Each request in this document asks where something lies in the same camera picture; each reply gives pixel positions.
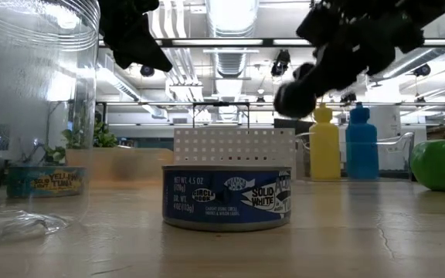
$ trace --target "wooden table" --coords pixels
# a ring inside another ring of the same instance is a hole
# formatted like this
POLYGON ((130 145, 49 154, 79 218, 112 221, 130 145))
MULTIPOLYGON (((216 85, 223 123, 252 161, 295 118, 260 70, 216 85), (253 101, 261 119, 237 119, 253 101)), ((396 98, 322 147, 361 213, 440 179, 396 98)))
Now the wooden table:
POLYGON ((0 244, 0 277, 445 278, 445 194, 403 182, 294 185, 290 225, 162 222, 160 186, 94 189, 81 225, 0 244))

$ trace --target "blue tuna can label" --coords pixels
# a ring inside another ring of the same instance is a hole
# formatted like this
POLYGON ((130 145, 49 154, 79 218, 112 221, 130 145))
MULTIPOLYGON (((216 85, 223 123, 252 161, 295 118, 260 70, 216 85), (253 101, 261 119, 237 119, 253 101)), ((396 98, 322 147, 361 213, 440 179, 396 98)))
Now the blue tuna can label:
POLYGON ((289 171, 165 170, 163 216, 191 222, 255 223, 289 217, 289 171))
POLYGON ((82 193, 86 169, 82 167, 10 167, 9 198, 60 197, 82 193))

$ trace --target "green ball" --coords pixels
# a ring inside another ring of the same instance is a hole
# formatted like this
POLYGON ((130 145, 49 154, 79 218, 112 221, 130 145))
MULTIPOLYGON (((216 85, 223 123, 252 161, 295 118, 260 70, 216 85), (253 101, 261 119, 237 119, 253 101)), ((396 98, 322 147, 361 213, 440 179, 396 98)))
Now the green ball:
POLYGON ((420 184, 445 192, 445 140, 416 145, 411 156, 411 168, 420 184))

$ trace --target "clear plastic container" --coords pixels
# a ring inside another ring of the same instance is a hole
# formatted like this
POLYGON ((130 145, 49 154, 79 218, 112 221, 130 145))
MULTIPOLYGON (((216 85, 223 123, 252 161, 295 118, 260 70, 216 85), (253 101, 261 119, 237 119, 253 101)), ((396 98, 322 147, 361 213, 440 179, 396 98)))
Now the clear plastic container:
POLYGON ((99 17, 97 0, 0 0, 0 239, 87 210, 99 17))
MULTIPOLYGON (((298 142, 298 155, 303 155, 303 161, 297 167, 302 167, 301 172, 304 178, 310 177, 310 137, 311 133, 303 133, 296 136, 298 142)), ((411 181, 412 172, 409 166, 411 152, 414 145, 414 136, 412 132, 377 140, 377 149, 379 152, 379 179, 380 181, 411 181)), ((339 151, 341 158, 341 179, 343 181, 355 180, 348 177, 347 159, 346 159, 346 142, 339 142, 339 151)))

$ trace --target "ceiling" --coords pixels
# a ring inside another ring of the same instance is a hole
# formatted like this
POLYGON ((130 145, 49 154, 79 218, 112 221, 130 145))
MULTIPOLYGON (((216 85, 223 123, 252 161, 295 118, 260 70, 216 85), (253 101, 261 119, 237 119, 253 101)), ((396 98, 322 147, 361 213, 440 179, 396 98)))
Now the ceiling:
MULTIPOLYGON (((293 0, 260 0, 258 16, 254 37, 256 38, 296 38, 295 29, 307 14, 309 1, 293 0)), ((164 25, 164 6, 161 5, 161 26, 164 25)), ((207 17, 205 13, 205 1, 188 0, 185 1, 185 31, 190 38, 205 38, 209 35, 207 17)), ((445 38, 445 15, 429 24, 425 29, 427 38, 445 38)), ((292 69, 305 62, 313 62, 310 48, 289 49, 291 56, 291 70, 288 70, 282 80, 273 80, 270 75, 271 63, 276 58, 279 49, 261 48, 259 52, 248 54, 246 69, 241 76, 243 81, 241 99, 254 101, 259 95, 258 90, 263 89, 264 95, 272 98, 277 88, 282 82, 291 80, 292 69)), ((203 49, 190 49, 192 63, 203 85, 203 96, 208 100, 215 94, 214 71, 212 67, 212 57, 203 53, 203 49)), ((404 55, 397 53, 396 60, 403 61, 404 55)), ((373 83, 368 83, 364 76, 358 78, 358 82, 352 89, 360 97, 376 96, 380 100, 385 97, 389 99, 391 93, 397 93, 399 88, 400 96, 403 100, 412 100, 416 93, 427 93, 445 88, 445 54, 428 62, 432 68, 432 73, 427 77, 419 77, 403 74, 391 80, 381 81, 381 87, 371 88, 373 83)), ((116 67, 116 74, 120 74, 138 91, 146 100, 169 101, 165 93, 166 77, 164 73, 156 71, 152 77, 143 77, 140 74, 140 66, 133 65, 130 69, 122 70, 116 67)), ((330 96, 338 99, 340 93, 331 92, 330 96)), ((116 88, 111 86, 106 80, 98 79, 97 99, 101 101, 125 101, 116 88)), ((430 101, 445 101, 445 93, 430 101)))

